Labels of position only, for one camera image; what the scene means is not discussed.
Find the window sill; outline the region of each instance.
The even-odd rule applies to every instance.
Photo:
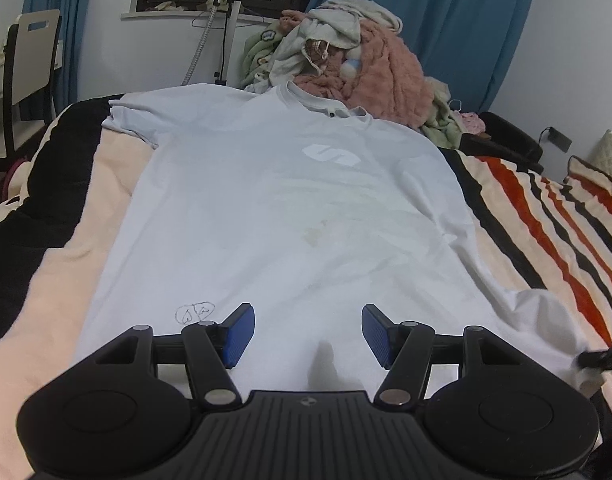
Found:
[[[123,12],[122,20],[138,20],[141,18],[197,18],[208,19],[208,12],[201,10],[142,10],[141,12]],[[275,18],[263,18],[254,14],[240,14],[238,22],[273,23]]]

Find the white t-shirt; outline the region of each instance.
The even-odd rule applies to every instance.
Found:
[[[515,294],[494,282],[457,180],[421,134],[292,84],[260,96],[204,84],[127,94],[105,125],[158,148],[78,359],[136,324],[179,333],[251,303],[255,335],[231,371],[243,396],[372,396],[386,372],[360,313],[374,303],[394,322],[437,333],[485,326],[579,385],[571,363],[585,344],[566,310],[546,291]],[[429,393],[455,378],[433,373]]]

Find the drawing on shirt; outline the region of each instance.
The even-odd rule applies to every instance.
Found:
[[[215,306],[210,301],[182,305],[175,312],[175,320],[180,325],[197,323],[210,316],[213,310],[215,310]]]
[[[354,166],[362,161],[355,153],[349,152],[348,150],[341,150],[339,148],[331,148],[327,144],[311,144],[310,146],[302,149],[304,155],[310,156],[318,162],[326,162],[332,160],[342,166]]]

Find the green garment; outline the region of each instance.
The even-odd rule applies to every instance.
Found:
[[[421,127],[422,133],[435,146],[456,150],[460,146],[462,133],[466,129],[448,106],[451,98],[448,85],[432,77],[427,77],[426,81],[433,86],[435,97],[430,115]]]
[[[255,74],[263,72],[268,57],[275,51],[283,38],[284,35],[279,31],[279,22],[274,22],[262,32],[253,34],[246,40],[243,59],[241,60],[241,88],[252,83]]]

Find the chair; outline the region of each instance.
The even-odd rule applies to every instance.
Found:
[[[463,134],[460,150],[466,155],[496,156],[514,162],[519,167],[542,174],[539,163],[542,147],[530,135],[491,112],[482,112],[480,119],[486,124],[489,139]]]
[[[57,9],[21,14],[8,29],[4,57],[0,171],[35,151],[52,121],[52,72],[62,17]],[[17,120],[16,105],[38,94],[41,120]]]

